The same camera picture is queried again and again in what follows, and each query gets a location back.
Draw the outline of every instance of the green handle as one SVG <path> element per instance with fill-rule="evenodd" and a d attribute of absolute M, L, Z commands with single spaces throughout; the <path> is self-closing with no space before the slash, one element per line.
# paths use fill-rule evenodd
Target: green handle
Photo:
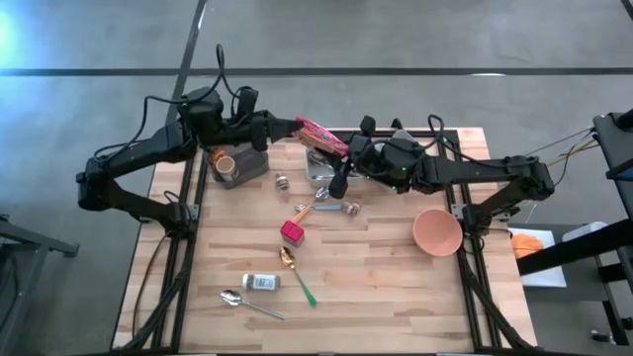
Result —
<path fill-rule="evenodd" d="M 308 302 L 310 302 L 310 307 L 316 308 L 317 300 L 315 299 L 315 296 L 313 296 L 313 294 L 310 293 L 310 290 L 308 289 L 308 287 L 306 287 L 306 285 L 304 284 L 304 281 L 301 279 L 301 277 L 299 277 L 299 273 L 297 272 L 297 270 L 293 268 L 293 271 L 295 271 L 295 276 L 297 276 L 297 279 L 299 280 L 299 284 L 301 284 L 301 289 L 304 290 L 304 293 L 306 294 L 306 297 L 308 298 Z"/>

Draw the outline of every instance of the wooden table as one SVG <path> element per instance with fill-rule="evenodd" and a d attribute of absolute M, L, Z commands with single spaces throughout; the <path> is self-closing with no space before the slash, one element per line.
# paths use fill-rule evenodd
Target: wooden table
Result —
<path fill-rule="evenodd" d="M 489 158 L 482 129 L 458 129 L 458 133 L 466 154 Z M 433 149 L 429 153 L 437 154 Z M 305 148 L 286 139 L 270 145 L 268 152 L 270 171 L 238 188 L 224 190 L 208 177 L 181 352 L 472 351 L 456 257 L 431 257 L 412 239 L 411 226 L 418 213 L 447 209 L 444 193 L 397 195 L 364 181 L 350 187 L 346 196 L 362 205 L 358 217 L 308 214 L 302 221 L 306 240 L 294 251 L 298 271 L 318 300 L 312 309 L 292 271 L 278 258 L 279 227 L 294 215 L 294 205 L 309 203 L 315 192 L 306 180 Z M 184 163 L 157 165 L 150 198 L 165 201 L 164 190 L 178 192 L 183 167 Z M 280 171 L 291 182 L 288 202 L 277 197 L 273 186 Z M 471 185 L 476 203 L 496 190 L 496 184 Z M 139 284 L 162 234 L 156 223 L 140 231 L 114 346 L 131 338 Z M 141 300 L 139 324 L 157 303 L 166 253 L 162 246 Z M 521 336 L 536 344 L 507 234 L 488 235 L 484 255 L 496 304 Z M 243 291 L 241 276 L 254 272 L 281 276 L 281 290 Z M 224 289 L 241 291 L 249 301 L 287 319 L 226 306 L 219 297 Z M 171 330 L 173 305 L 166 330 Z M 485 344 L 490 344 L 481 306 L 478 314 Z M 165 343 L 170 334 L 165 333 Z"/>

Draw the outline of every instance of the spoon with green handle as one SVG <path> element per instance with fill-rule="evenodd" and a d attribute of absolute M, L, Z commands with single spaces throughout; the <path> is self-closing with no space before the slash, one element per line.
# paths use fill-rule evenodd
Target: spoon with green handle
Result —
<path fill-rule="evenodd" d="M 293 269 L 293 272 L 295 272 L 295 276 L 297 276 L 297 279 L 299 280 L 299 284 L 301 284 L 301 289 L 304 290 L 304 293 L 306 294 L 306 297 L 308 298 L 308 302 L 310 303 L 310 306 L 312 308 L 315 308 L 317 306 L 317 300 L 315 299 L 313 294 L 310 293 L 310 290 L 308 289 L 308 287 L 306 287 L 306 284 L 304 284 L 304 281 L 301 279 L 301 277 L 299 276 L 299 273 L 295 269 L 295 256 L 293 256 L 292 252 L 290 252 L 290 249 L 288 249 L 288 247 L 281 246 L 281 248 L 279 249 L 279 257 L 281 258 L 282 263 L 286 267 L 290 267 Z"/>

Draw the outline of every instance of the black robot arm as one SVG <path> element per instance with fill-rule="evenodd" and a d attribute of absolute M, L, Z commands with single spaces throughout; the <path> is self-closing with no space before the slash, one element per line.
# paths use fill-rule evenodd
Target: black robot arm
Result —
<path fill-rule="evenodd" d="M 455 161 L 426 154 L 430 145 L 420 145 L 404 130 L 396 131 L 389 139 L 372 140 L 375 126 L 374 119 L 365 117 L 361 132 L 353 134 L 347 142 L 348 156 L 342 160 L 328 157 L 335 169 L 329 185 L 333 198 L 343 198 L 347 175 L 352 170 L 399 194 L 410 189 L 433 194 L 460 183 L 509 182 L 484 202 L 460 207 L 466 231 L 487 233 L 494 216 L 513 215 L 518 211 L 519 202 L 542 201 L 554 193 L 547 166 L 536 157 Z M 440 132 L 434 142 L 445 144 L 444 139 Z"/>
<path fill-rule="evenodd" d="M 76 177 L 79 206 L 89 211 L 118 209 L 137 220 L 156 220 L 170 236 L 191 231 L 193 222 L 188 207 L 177 202 L 158 203 L 125 191 L 115 179 L 158 162 L 176 163 L 193 158 L 198 146 L 209 150 L 216 145 L 250 142 L 254 149 L 263 151 L 268 147 L 268 138 L 274 142 L 303 126 L 277 119 L 268 111 L 255 112 L 257 92 L 250 88 L 240 91 L 236 117 L 224 120 L 220 95 L 216 91 L 204 95 L 208 90 L 191 92 L 189 97 L 202 99 L 179 105 L 179 119 L 156 131 L 151 138 L 109 156 L 90 158 L 86 169 Z"/>

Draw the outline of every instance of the snack bag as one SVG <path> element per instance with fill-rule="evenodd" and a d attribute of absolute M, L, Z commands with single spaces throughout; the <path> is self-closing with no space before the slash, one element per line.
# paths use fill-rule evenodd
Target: snack bag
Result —
<path fill-rule="evenodd" d="M 325 152 L 336 154 L 340 157 L 347 155 L 347 144 L 338 139 L 325 128 L 317 125 L 310 119 L 296 117 L 296 121 L 304 123 L 304 127 L 293 133 L 302 145 L 309 148 L 318 148 Z"/>

